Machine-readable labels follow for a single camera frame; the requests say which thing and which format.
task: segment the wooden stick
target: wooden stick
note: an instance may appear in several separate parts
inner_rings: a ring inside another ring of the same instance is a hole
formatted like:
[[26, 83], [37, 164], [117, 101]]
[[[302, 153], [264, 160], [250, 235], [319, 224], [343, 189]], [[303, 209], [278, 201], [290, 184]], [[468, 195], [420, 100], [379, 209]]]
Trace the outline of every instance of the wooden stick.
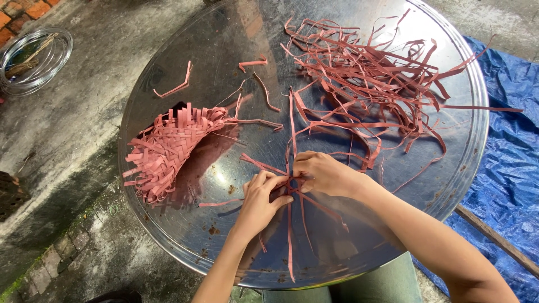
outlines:
[[503, 249], [508, 255], [510, 255], [515, 261], [528, 270], [535, 278], [539, 279], [539, 266], [532, 260], [526, 257], [518, 248], [503, 238], [499, 233], [493, 230], [490, 226], [485, 224], [481, 219], [477, 218], [471, 211], [464, 208], [462, 205], [458, 205], [455, 212], [461, 216], [464, 220], [470, 223], [473, 227], [479, 230], [485, 237], [494, 242], [499, 248]]

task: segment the hand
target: hand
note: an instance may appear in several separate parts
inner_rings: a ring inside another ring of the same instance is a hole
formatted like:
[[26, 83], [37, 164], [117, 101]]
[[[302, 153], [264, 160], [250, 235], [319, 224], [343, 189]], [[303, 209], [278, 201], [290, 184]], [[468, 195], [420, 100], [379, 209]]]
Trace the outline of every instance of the hand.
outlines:
[[270, 203], [270, 192], [288, 176], [277, 176], [262, 170], [243, 184], [245, 200], [230, 233], [245, 241], [245, 245], [261, 232], [281, 206], [294, 200], [292, 196], [281, 196]]
[[351, 169], [330, 155], [310, 150], [296, 156], [293, 169], [294, 177], [302, 176], [305, 180], [302, 192], [315, 189], [330, 196], [354, 198], [362, 188], [378, 185], [366, 174]]

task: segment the right hand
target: right hand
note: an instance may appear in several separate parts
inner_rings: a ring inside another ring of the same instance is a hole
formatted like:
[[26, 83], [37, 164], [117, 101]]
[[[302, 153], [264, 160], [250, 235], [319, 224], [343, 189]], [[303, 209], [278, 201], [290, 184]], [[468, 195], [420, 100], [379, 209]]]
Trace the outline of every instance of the right hand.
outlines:
[[294, 159], [293, 176], [302, 177], [301, 192], [317, 190], [330, 196], [353, 198], [366, 183], [374, 183], [366, 174], [359, 173], [328, 154], [311, 150], [298, 153]]

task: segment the jeans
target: jeans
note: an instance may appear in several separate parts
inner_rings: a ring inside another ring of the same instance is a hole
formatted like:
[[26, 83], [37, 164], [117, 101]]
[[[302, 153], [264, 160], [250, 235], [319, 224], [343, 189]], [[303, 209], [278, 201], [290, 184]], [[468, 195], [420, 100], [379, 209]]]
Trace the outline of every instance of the jeans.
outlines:
[[301, 291], [262, 291], [264, 303], [421, 303], [410, 253], [346, 282]]

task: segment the forearm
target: forearm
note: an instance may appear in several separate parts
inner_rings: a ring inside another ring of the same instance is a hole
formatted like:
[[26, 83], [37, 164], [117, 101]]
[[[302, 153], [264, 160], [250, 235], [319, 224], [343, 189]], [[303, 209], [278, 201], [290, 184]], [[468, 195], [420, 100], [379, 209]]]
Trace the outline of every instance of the forearm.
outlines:
[[231, 230], [221, 253], [202, 281], [192, 303], [228, 302], [245, 247], [247, 247], [245, 239], [237, 237]]
[[368, 190], [352, 198], [378, 214], [403, 245], [444, 280], [450, 291], [501, 288], [502, 294], [508, 294], [509, 300], [505, 302], [512, 302], [510, 300], [514, 296], [509, 286], [473, 245], [442, 222], [389, 193], [376, 182], [372, 181], [367, 186]]

